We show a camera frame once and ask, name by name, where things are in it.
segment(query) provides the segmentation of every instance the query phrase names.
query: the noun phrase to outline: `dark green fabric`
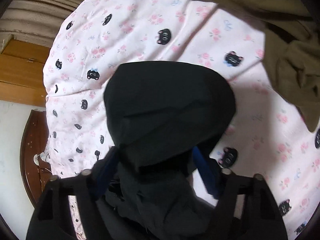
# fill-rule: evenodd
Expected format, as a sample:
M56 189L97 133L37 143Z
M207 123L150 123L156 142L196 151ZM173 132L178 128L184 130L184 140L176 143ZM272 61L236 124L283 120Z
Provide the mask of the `dark green fabric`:
M320 117L318 29L300 0L201 0L249 13L263 20L263 65L272 87L298 107L309 131Z

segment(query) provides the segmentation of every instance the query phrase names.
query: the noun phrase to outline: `beige curtain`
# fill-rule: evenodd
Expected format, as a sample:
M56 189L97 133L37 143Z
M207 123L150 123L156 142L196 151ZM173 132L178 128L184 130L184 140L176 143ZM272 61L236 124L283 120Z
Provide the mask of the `beige curtain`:
M51 47L61 23L84 0L13 0L0 19L0 41L10 34L19 41Z

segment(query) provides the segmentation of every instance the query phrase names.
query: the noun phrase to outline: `bed sheet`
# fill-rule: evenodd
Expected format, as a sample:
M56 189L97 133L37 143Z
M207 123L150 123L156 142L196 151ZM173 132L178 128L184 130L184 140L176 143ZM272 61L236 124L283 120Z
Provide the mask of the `bed sheet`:
M237 101L237 114L212 157L219 159L223 147L234 147L239 152L234 172L265 176L293 240L319 202L320 153L296 108L270 86L260 63L261 29L258 20L208 2L85 0L62 24L44 66L52 173L75 176L113 145L103 92L121 63L203 65L229 81ZM197 172L194 189L216 203ZM84 239L75 198L70 207L77 236Z

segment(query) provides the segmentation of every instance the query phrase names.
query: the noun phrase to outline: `wooden furniture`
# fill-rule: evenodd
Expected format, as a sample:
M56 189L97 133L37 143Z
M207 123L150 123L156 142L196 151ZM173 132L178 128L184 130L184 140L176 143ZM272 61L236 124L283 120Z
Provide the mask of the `wooden furniture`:
M39 166L34 162L34 156L44 152L48 134L46 112L32 110L21 140L20 171L24 187L34 207L51 177L49 163L42 161L40 156L37 157Z
M45 106L43 67L50 48L10 40L0 54L0 100Z

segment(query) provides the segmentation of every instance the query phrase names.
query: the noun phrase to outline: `mattress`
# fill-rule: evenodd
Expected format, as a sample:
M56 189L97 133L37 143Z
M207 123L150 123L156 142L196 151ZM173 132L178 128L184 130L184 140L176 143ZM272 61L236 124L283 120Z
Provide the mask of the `mattress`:
M261 63L263 24L218 4L192 0L85 0L63 22L44 66L52 173L76 176L104 158L113 141L103 92L126 62L180 61L220 73L234 90L237 113L211 153L234 147L239 175L261 173L279 204L290 240L320 199L320 151L295 106L270 86ZM196 194L206 193L197 171ZM76 199L77 237L85 239Z

